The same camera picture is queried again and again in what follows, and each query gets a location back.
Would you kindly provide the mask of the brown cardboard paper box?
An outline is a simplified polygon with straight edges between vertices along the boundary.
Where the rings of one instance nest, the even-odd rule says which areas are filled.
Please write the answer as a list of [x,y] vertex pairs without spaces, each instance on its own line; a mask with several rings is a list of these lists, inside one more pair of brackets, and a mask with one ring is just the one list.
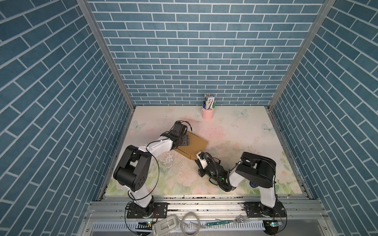
[[189,145],[188,146],[180,146],[177,149],[175,149],[176,152],[183,155],[189,160],[196,160],[197,154],[199,152],[205,151],[208,141],[191,133],[187,132],[187,135],[189,137]]

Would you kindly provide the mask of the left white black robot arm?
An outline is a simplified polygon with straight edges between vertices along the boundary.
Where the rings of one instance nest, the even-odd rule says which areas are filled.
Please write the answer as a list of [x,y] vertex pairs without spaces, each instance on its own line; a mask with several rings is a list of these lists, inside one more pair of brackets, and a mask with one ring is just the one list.
[[113,179],[128,190],[132,202],[143,210],[154,205],[152,193],[147,189],[147,180],[152,159],[163,153],[189,145],[187,131],[192,126],[187,121],[176,121],[169,131],[144,146],[126,147],[113,172]]

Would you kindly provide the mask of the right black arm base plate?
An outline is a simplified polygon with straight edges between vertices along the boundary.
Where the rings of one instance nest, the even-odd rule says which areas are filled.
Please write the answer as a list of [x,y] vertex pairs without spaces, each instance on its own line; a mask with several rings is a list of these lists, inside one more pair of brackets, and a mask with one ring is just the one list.
[[260,202],[245,202],[243,208],[249,218],[271,217],[284,218],[287,217],[285,207],[282,202],[276,201],[273,208],[267,207]]

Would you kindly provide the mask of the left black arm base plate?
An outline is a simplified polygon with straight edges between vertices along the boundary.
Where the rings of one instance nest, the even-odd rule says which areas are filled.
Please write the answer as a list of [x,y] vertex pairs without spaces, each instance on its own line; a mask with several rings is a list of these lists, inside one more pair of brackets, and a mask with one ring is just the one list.
[[143,218],[157,218],[164,219],[167,217],[168,203],[157,202],[150,203],[147,207],[141,207],[136,203],[129,202],[126,207],[126,218],[128,219],[143,219]]

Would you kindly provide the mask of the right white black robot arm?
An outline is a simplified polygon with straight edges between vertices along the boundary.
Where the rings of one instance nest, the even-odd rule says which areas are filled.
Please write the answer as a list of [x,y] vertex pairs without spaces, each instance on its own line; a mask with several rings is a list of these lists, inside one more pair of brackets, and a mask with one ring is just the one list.
[[226,171],[221,161],[207,152],[197,153],[196,164],[201,177],[207,175],[209,182],[217,185],[224,192],[235,190],[239,184],[248,180],[252,187],[258,187],[260,203],[258,209],[264,216],[274,216],[277,203],[275,190],[276,162],[268,157],[243,152],[234,168]]

